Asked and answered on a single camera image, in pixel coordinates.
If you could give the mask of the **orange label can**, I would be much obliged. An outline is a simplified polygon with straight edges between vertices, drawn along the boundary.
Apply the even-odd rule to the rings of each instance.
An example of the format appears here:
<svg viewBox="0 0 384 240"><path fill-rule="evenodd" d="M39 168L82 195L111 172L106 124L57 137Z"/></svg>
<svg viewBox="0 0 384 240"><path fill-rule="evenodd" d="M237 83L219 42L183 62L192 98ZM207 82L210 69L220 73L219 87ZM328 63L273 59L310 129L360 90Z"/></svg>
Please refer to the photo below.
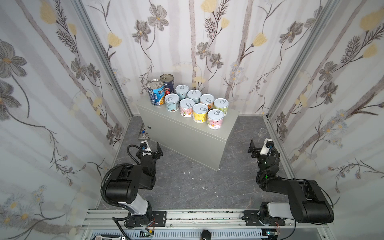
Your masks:
<svg viewBox="0 0 384 240"><path fill-rule="evenodd" d="M200 103L205 104L209 110L214 107L215 97L211 94L203 94L200 96Z"/></svg>

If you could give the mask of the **blue label tall can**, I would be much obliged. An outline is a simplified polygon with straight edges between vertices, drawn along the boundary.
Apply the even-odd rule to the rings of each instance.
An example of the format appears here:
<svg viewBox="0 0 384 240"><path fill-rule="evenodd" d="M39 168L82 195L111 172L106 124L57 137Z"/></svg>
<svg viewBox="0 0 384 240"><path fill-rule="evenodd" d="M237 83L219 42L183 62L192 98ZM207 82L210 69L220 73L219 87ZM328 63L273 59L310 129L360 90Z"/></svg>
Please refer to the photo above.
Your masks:
<svg viewBox="0 0 384 240"><path fill-rule="evenodd" d="M151 104L155 106L164 105L165 104L164 83L160 80L151 80L147 82L146 86L147 86Z"/></svg>

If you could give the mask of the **metal instrument tray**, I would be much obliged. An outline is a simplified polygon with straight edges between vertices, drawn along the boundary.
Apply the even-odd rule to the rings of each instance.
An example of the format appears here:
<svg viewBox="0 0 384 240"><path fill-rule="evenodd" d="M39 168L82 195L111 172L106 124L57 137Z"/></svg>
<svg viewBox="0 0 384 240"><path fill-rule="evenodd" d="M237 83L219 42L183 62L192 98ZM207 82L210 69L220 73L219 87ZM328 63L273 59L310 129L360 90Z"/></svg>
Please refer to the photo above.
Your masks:
<svg viewBox="0 0 384 240"><path fill-rule="evenodd" d="M139 134L138 134L138 140L144 141L144 140L148 140L149 138L150 138L149 133L145 127L145 124L142 123Z"/></svg>

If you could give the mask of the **aluminium corner frame left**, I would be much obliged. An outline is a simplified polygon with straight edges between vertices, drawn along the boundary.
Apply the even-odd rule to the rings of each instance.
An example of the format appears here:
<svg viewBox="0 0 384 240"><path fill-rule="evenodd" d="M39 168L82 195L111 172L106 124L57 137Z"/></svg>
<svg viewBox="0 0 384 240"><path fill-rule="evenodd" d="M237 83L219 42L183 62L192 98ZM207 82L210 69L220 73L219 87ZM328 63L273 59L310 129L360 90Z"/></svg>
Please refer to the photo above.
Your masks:
<svg viewBox="0 0 384 240"><path fill-rule="evenodd" d="M113 89L115 90L115 93L118 96L121 105L123 106L126 116L131 119L134 115L114 74L113 68L111 67L110 61L108 60L107 52L105 51L100 38L92 25L92 21L90 20L82 1L72 0L71 3L74 6L75 11L86 30L86 33L92 43L94 50L96 51L99 60L107 72Z"/></svg>

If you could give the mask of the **dark chopped tomatoes can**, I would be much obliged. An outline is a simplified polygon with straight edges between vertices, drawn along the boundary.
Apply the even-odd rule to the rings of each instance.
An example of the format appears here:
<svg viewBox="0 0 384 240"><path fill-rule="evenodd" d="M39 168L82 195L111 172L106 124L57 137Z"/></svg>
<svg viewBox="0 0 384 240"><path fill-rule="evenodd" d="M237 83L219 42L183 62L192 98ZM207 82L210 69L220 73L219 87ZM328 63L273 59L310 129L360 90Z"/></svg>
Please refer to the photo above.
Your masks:
<svg viewBox="0 0 384 240"><path fill-rule="evenodd" d="M174 93L174 76L171 74L163 74L160 76L160 80L163 82L165 95Z"/></svg>

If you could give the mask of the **green label can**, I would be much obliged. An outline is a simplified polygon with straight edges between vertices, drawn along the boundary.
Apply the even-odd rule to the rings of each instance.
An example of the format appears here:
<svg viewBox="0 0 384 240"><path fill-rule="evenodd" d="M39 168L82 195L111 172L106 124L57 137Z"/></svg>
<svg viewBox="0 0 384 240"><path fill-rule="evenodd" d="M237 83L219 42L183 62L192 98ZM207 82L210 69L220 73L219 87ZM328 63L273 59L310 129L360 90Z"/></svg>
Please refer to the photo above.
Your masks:
<svg viewBox="0 0 384 240"><path fill-rule="evenodd" d="M187 85L177 85L175 88L176 94L179 96L180 100L187 97L189 90L190 88Z"/></svg>

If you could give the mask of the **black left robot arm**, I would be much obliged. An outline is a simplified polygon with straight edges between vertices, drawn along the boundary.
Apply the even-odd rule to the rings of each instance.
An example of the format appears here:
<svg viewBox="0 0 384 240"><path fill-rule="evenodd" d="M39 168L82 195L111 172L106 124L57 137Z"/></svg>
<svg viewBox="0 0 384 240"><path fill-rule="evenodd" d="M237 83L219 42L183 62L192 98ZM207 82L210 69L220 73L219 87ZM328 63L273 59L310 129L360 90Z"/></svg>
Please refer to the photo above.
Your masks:
<svg viewBox="0 0 384 240"><path fill-rule="evenodd" d="M139 195L139 190L152 190L156 183L156 163L163 155L159 144L152 151L148 142L128 145L128 156L135 164L119 164L104 176L100 193L111 206L128 210L135 217L153 217L151 204Z"/></svg>

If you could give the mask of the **lime label can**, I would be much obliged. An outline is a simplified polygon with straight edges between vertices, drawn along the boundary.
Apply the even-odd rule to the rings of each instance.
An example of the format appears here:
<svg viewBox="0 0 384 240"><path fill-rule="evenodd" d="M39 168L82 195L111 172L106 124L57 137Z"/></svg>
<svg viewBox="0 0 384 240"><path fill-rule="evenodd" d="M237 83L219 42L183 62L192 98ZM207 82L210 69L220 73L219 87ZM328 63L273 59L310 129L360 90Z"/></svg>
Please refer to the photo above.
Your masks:
<svg viewBox="0 0 384 240"><path fill-rule="evenodd" d="M214 109L223 112L224 116L227 115L229 109L229 101L224 98L217 98L214 100Z"/></svg>

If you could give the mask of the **grey metal cabinet box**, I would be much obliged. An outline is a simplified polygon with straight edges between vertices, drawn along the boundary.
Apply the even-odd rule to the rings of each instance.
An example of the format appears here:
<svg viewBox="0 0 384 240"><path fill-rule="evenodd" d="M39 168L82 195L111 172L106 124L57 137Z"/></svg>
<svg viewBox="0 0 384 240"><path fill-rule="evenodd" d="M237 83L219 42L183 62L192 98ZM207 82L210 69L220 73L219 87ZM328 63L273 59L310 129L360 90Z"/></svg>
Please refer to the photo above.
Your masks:
<svg viewBox="0 0 384 240"><path fill-rule="evenodd" d="M165 106L152 105L142 98L137 103L142 121L152 141L167 147L214 171L219 169L229 144L239 112L230 109L218 130L206 123L196 123L179 112L169 112Z"/></svg>

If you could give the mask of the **red label can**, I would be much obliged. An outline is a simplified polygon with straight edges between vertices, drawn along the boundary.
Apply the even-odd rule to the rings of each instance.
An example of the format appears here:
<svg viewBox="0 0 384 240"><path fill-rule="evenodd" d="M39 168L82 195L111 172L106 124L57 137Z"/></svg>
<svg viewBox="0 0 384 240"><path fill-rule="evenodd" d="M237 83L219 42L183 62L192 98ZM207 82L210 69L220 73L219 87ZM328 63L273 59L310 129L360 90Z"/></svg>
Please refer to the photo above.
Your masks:
<svg viewBox="0 0 384 240"><path fill-rule="evenodd" d="M193 106L195 105L195 101L192 99L182 99L180 101L180 113L185 118L190 118L193 115Z"/></svg>

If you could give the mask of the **pink label can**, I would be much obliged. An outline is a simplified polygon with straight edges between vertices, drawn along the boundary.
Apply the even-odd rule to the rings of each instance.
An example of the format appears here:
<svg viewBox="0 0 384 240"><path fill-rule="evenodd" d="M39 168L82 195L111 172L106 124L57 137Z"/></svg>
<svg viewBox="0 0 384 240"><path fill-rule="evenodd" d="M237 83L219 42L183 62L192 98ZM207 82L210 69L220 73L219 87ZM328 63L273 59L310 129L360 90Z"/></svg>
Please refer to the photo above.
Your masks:
<svg viewBox="0 0 384 240"><path fill-rule="evenodd" d="M218 130L222 127L224 113L218 109L212 109L207 114L207 125L210 129Z"/></svg>

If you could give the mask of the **teal label can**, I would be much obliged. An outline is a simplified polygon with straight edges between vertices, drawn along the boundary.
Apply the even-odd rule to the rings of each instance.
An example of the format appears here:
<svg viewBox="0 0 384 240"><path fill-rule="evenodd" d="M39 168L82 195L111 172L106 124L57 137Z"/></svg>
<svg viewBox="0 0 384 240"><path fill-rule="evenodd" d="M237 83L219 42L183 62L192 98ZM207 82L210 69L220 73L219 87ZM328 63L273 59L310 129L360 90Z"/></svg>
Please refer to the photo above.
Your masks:
<svg viewBox="0 0 384 240"><path fill-rule="evenodd" d="M166 109L169 112L177 112L179 106L180 97L177 94L168 94L165 96Z"/></svg>

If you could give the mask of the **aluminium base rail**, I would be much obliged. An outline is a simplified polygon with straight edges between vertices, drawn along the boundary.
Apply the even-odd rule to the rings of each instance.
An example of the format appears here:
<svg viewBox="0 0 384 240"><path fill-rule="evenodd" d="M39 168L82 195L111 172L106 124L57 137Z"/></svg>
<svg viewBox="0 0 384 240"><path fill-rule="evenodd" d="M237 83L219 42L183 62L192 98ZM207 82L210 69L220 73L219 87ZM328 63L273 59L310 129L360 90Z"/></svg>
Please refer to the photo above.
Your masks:
<svg viewBox="0 0 384 240"><path fill-rule="evenodd" d="M155 225L120 230L112 218L127 216L120 210L89 210L81 228L83 240L333 240L327 225L261 225L256 210L165 210L155 214Z"/></svg>

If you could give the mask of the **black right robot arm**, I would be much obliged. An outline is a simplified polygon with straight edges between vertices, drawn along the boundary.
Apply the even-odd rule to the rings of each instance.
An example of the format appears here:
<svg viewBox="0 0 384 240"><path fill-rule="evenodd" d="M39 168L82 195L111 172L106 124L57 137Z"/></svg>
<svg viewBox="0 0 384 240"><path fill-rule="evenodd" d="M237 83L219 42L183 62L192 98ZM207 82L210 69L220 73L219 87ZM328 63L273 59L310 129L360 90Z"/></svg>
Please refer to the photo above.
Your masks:
<svg viewBox="0 0 384 240"><path fill-rule="evenodd" d="M271 139L265 139L261 148L251 140L248 153L257 159L259 171L256 183L264 192L288 197L287 202L263 202L257 213L262 225L269 226L278 220L294 220L301 224L322 225L334 220L333 204L329 203L316 181L287 179L278 176L280 153Z"/></svg>

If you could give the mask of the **yellow label can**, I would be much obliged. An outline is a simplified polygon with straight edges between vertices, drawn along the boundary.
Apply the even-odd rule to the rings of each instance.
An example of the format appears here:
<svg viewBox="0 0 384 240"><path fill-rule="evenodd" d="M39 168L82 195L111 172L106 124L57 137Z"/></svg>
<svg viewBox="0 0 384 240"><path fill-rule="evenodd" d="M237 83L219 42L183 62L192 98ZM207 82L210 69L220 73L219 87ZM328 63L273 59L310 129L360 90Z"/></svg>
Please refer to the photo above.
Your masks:
<svg viewBox="0 0 384 240"><path fill-rule="evenodd" d="M193 120L196 123L205 123L207 121L208 106L205 104L195 104L193 106Z"/></svg>

